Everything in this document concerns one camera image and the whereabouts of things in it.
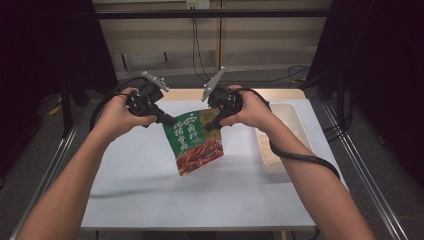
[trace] food image on package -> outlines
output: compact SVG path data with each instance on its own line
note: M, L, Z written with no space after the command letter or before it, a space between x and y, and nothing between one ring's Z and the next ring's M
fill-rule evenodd
M181 176L224 155L221 131L206 131L203 126L218 114L217 108L177 116L174 127L163 125Z

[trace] snack bag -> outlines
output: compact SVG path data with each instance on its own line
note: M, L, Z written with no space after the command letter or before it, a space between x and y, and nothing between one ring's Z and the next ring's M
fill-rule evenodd
M217 108L177 116L174 127L163 124L181 176L224 155L221 131L206 131L203 126L218 114Z

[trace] tabletop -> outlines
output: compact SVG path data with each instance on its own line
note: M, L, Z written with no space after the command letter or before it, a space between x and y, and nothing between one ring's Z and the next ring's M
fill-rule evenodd
M337 163L300 90L257 89L271 104L296 109L314 153ZM202 89L172 89L158 106L172 116L207 108ZM224 156L180 176L160 124L137 127L106 150L81 227L113 230L313 230L288 177L261 166L256 130L221 130Z

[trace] white container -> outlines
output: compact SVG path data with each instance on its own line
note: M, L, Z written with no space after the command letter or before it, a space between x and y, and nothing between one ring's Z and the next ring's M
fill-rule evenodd
M312 150L308 135L300 121L296 108L290 103L270 104L272 112L294 133L294 135L307 147ZM291 182L280 157L272 153L269 146L268 136L256 130L259 148L262 153L262 167L266 173L276 182Z

